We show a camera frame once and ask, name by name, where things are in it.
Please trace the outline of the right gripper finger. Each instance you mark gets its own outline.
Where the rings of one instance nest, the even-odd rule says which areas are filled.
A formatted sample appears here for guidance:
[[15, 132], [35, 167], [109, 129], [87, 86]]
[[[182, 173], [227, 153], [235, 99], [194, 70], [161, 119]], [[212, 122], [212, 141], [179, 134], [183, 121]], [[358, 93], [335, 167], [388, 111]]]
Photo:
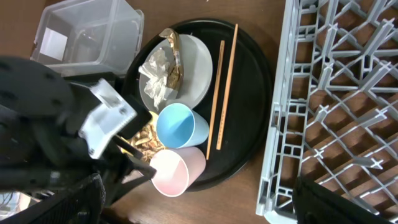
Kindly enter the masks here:
[[390, 224], [303, 177], [295, 182], [292, 201], [298, 224]]

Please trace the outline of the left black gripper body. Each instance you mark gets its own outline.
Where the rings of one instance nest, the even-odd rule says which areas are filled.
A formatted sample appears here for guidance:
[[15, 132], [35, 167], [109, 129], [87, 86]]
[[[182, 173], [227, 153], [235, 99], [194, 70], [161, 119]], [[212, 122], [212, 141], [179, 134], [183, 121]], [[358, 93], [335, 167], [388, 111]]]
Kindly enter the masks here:
[[106, 205], [112, 205], [155, 176], [156, 169], [142, 161], [141, 157], [141, 152], [115, 136], [103, 155], [93, 161], [104, 185]]

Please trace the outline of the pink plastic cup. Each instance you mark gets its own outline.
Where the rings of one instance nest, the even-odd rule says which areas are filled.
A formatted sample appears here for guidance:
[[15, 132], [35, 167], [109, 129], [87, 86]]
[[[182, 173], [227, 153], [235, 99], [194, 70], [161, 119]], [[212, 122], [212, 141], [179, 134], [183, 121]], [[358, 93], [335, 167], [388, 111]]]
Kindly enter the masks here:
[[164, 196], [178, 197], [203, 173], [206, 159], [197, 147], [163, 149], [150, 161], [156, 170], [154, 187]]

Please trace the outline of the light blue plastic cup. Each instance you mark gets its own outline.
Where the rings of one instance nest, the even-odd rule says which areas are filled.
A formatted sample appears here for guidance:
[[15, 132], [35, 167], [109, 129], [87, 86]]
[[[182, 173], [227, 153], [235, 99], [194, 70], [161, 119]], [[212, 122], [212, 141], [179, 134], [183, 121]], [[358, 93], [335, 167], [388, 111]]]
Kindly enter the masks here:
[[204, 143], [210, 128], [201, 115], [185, 104], [172, 103], [159, 113], [156, 133], [164, 146], [179, 149]]

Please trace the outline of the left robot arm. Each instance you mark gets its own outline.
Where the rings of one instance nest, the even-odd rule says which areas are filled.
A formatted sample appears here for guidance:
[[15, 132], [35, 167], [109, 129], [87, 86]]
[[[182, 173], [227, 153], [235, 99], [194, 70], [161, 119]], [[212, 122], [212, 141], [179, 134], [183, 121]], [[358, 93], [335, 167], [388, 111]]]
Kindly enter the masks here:
[[2, 223], [112, 223], [104, 208], [153, 178], [127, 142], [151, 115], [123, 83], [1, 57], [1, 192], [37, 199]]

